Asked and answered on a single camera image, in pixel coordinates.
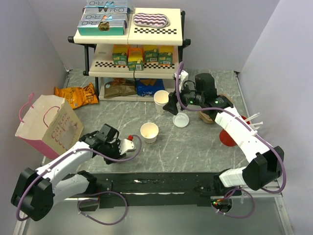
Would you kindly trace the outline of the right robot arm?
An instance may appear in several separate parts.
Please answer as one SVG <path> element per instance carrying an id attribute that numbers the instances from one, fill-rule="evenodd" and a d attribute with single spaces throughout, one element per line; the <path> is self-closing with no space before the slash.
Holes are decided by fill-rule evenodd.
<path id="1" fill-rule="evenodd" d="M 241 117 L 234 104 L 224 95 L 218 95 L 215 80 L 209 73 L 196 75 L 194 87 L 189 87 L 188 73 L 178 70 L 174 73 L 176 82 L 174 92 L 169 94 L 169 101 L 163 107 L 171 114 L 178 115 L 178 106 L 189 110 L 188 105 L 198 106 L 239 146 L 244 153 L 248 165 L 237 169 L 227 169 L 219 173 L 214 182 L 214 191 L 225 195 L 231 187 L 247 186 L 257 191 L 278 179 L 283 178 L 281 187 L 275 191 L 280 193 L 286 185 L 286 170 L 283 164 L 284 151 L 281 147 L 273 147 L 263 140 Z"/>

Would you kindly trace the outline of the orange chip bag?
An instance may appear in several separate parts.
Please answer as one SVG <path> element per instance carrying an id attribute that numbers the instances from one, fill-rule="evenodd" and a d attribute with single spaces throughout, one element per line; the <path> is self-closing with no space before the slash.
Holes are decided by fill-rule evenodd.
<path id="1" fill-rule="evenodd" d="M 94 85 L 91 82 L 85 87 L 68 87 L 62 89 L 55 87 L 54 94 L 58 97 L 65 98 L 72 109 L 99 103 Z"/>

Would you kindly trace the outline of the white paper cup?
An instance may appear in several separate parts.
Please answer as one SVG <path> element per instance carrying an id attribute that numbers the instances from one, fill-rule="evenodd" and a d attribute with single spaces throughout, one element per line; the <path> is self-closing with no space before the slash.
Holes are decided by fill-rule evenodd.
<path id="1" fill-rule="evenodd" d="M 147 122 L 143 124 L 140 128 L 140 134 L 147 144 L 155 143 L 159 133 L 159 128 L 156 124 L 152 122 Z"/>

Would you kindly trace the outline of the cream three-tier shelf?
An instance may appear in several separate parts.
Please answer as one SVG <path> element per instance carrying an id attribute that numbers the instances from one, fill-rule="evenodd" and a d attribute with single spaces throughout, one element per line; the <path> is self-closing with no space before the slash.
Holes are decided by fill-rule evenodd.
<path id="1" fill-rule="evenodd" d="M 122 36 L 82 36 L 76 32 L 68 41 L 82 45 L 85 50 L 85 76 L 95 78 L 95 90 L 99 100 L 105 100 L 106 78 L 152 78 L 161 79 L 167 92 L 175 89 L 173 74 L 179 62 L 183 59 L 183 49 L 191 44 L 184 38 L 185 12 L 173 8 L 135 8 L 134 13 L 164 14 L 170 20 L 170 25 L 163 29 L 136 26 L 132 16 L 129 16 L 128 27 Z M 141 71 L 130 71 L 126 66 L 114 65 L 112 62 L 113 45 L 143 45 L 174 46 L 173 65 L 164 66 L 156 63 L 144 65 Z"/>

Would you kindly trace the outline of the green juice carton middle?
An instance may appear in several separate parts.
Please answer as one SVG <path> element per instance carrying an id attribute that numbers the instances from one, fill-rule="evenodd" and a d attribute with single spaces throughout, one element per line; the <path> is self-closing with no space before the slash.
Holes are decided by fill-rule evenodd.
<path id="1" fill-rule="evenodd" d="M 146 63 L 158 62 L 158 46 L 157 45 L 144 45 L 144 59 Z"/>

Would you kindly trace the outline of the green juice carton left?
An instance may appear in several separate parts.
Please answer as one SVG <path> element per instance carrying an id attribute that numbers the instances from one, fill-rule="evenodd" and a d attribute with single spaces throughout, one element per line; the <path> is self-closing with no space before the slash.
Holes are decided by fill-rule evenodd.
<path id="1" fill-rule="evenodd" d="M 114 65 L 128 65 L 128 45 L 114 45 L 112 51 L 112 59 Z"/>

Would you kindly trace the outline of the wavy striped sleep mask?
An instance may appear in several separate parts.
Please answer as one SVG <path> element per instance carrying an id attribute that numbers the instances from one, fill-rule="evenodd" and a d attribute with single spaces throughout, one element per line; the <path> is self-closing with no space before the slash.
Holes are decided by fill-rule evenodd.
<path id="1" fill-rule="evenodd" d="M 165 28 L 170 25 L 170 20 L 164 14 L 136 13 L 133 22 L 137 26 Z"/>

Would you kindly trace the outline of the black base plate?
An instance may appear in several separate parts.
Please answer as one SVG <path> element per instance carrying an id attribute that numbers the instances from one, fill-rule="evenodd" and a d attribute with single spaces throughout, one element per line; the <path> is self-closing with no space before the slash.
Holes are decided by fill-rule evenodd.
<path id="1" fill-rule="evenodd" d="M 76 196 L 100 200 L 100 208 L 197 205 L 210 207 L 214 197 L 231 189 L 216 172 L 92 173 L 92 184 Z"/>

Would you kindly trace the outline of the pink white paper bag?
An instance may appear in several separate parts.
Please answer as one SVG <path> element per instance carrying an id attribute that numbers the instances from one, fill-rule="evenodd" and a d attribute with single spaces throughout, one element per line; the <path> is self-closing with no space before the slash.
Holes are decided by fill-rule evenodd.
<path id="1" fill-rule="evenodd" d="M 41 95 L 32 101 L 33 97 L 31 93 L 20 109 L 29 106 L 23 117 L 19 113 L 15 136 L 54 160 L 75 145 L 84 126 L 65 98 Z"/>

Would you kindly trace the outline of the green juice carton right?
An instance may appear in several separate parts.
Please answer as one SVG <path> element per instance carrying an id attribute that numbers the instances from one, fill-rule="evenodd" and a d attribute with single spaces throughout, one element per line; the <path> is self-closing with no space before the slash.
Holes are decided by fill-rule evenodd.
<path id="1" fill-rule="evenodd" d="M 158 64 L 171 66 L 173 63 L 174 46 L 161 45 L 158 51 Z"/>

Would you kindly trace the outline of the teal box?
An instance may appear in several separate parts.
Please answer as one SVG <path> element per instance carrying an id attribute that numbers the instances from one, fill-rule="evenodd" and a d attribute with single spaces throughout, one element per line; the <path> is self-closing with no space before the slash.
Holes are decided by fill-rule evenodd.
<path id="1" fill-rule="evenodd" d="M 99 8 L 99 7 L 85 7 L 85 14 L 130 14 L 131 10 L 127 7 L 117 8 Z"/>
<path id="2" fill-rule="evenodd" d="M 134 8 L 134 5 L 129 0 L 88 0 L 86 7 L 127 7 Z"/>
<path id="3" fill-rule="evenodd" d="M 122 14 L 101 14 L 101 13 L 86 13 L 82 15 L 82 21 L 128 21 L 128 15 Z"/>
<path id="4" fill-rule="evenodd" d="M 77 28 L 82 36 L 122 36 L 125 34 L 127 23 L 117 21 L 80 21 Z"/>

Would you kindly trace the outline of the red cup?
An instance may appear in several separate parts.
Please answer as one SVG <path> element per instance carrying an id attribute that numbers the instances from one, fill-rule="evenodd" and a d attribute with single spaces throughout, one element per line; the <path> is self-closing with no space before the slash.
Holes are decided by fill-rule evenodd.
<path id="1" fill-rule="evenodd" d="M 242 140 L 245 134 L 246 128 L 238 122 L 236 119 L 231 121 L 231 127 L 227 127 L 226 130 L 222 130 L 219 134 L 220 141 L 229 147 L 237 145 L 238 140 Z"/>

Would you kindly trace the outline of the blue tortilla chip bag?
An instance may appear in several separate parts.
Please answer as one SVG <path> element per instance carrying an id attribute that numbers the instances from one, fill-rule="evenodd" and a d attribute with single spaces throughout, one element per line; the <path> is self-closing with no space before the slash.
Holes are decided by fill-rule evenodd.
<path id="1" fill-rule="evenodd" d="M 141 78 L 135 80 L 139 96 L 153 96 L 157 91 L 165 90 L 162 79 Z"/>

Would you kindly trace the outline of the teal box back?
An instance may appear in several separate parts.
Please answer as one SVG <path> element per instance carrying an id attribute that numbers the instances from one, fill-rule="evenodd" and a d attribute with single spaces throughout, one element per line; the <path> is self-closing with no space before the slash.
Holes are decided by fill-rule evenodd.
<path id="1" fill-rule="evenodd" d="M 86 7 L 127 7 L 134 8 L 134 5 L 129 0 L 88 0 Z"/>

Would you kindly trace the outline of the brown chip bag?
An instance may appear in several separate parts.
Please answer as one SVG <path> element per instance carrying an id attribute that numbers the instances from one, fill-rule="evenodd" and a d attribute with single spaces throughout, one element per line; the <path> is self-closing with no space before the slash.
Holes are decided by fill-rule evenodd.
<path id="1" fill-rule="evenodd" d="M 136 94 L 135 81 L 126 78 L 113 78 L 105 84 L 104 88 L 104 98 Z"/>

